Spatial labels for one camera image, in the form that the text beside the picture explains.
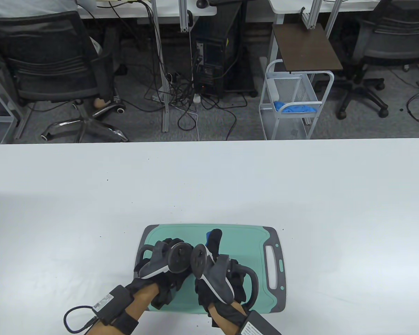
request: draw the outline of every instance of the cutting board handle hole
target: cutting board handle hole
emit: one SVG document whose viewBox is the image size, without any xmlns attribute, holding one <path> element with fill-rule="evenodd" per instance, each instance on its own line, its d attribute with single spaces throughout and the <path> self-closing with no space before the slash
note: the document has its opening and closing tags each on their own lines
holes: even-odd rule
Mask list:
<svg viewBox="0 0 419 335">
<path fill-rule="evenodd" d="M 265 260 L 267 261 L 269 287 L 276 289 L 278 287 L 278 269 L 276 267 L 275 251 L 271 245 L 265 246 Z"/>
</svg>

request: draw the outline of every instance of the white metal cart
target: white metal cart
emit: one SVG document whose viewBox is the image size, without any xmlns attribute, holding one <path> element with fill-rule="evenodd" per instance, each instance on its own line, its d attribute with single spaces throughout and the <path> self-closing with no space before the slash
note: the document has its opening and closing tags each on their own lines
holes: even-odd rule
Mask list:
<svg viewBox="0 0 419 335">
<path fill-rule="evenodd" d="M 280 62 L 282 59 L 271 62 L 265 71 L 259 104 L 264 137 L 268 140 L 310 139 L 334 83 L 334 74 L 330 71 L 275 72 L 273 70 L 275 64 Z M 316 74 L 325 74 L 330 77 L 321 100 L 318 100 L 309 79 L 309 75 Z M 278 90 L 278 102 L 283 104 L 279 109 L 275 107 L 270 94 L 272 83 Z M 266 93 L 268 103 L 264 103 Z"/>
</svg>

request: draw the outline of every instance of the forearm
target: forearm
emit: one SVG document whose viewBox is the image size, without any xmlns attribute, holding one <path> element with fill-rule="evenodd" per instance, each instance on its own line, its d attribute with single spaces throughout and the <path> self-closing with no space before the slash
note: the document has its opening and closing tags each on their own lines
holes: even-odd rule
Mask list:
<svg viewBox="0 0 419 335">
<path fill-rule="evenodd" d="M 139 290 L 133 296 L 133 302 L 125 309 L 126 313 L 134 319 L 139 320 L 159 292 L 157 284 L 152 284 Z M 88 332 L 88 335 L 122 335 L 122 333 L 113 326 L 104 326 L 104 324 L 98 322 Z"/>
<path fill-rule="evenodd" d="M 246 316 L 245 311 L 239 303 L 234 302 L 231 305 Z M 214 322 L 217 323 L 217 325 L 220 327 L 220 329 L 222 329 L 225 335 L 236 335 L 239 332 L 239 327 L 220 316 L 213 304 L 209 305 L 208 311 L 209 314 L 211 314 L 211 317 L 213 318 Z"/>
</svg>

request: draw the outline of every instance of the black battery pack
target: black battery pack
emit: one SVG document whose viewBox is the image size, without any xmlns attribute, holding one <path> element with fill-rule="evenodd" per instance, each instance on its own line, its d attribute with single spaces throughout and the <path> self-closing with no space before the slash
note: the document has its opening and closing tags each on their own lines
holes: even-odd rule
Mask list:
<svg viewBox="0 0 419 335">
<path fill-rule="evenodd" d="M 240 335 L 281 335 L 269 322 L 258 312 L 251 311 L 247 319 L 240 327 Z"/>
<path fill-rule="evenodd" d="M 101 299 L 93 312 L 105 325 L 111 324 L 133 302 L 133 296 L 122 285 L 115 287 L 108 295 Z"/>
</svg>

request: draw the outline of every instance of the chrome chair base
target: chrome chair base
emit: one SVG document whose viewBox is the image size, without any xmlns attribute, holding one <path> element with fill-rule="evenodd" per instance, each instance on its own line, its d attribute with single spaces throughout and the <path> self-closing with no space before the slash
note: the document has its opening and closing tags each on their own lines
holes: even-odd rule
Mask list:
<svg viewBox="0 0 419 335">
<path fill-rule="evenodd" d="M 73 107 L 79 111 L 80 117 L 61 122 L 55 122 L 49 125 L 41 134 L 41 138 L 44 141 L 50 141 L 51 139 L 53 139 L 53 135 L 57 134 L 59 131 L 69 131 L 70 128 L 77 129 L 77 126 L 80 125 L 79 132 L 76 136 L 76 143 L 82 142 L 84 135 L 88 129 L 105 130 L 114 134 L 115 137 L 118 138 L 121 142 L 128 142 L 128 138 L 121 130 L 96 119 L 112 109 L 116 109 L 118 113 L 123 113 L 125 111 L 125 106 L 122 103 L 111 103 L 103 109 L 96 111 L 92 115 L 89 115 L 87 113 L 82 101 L 75 102 L 73 104 Z"/>
</svg>

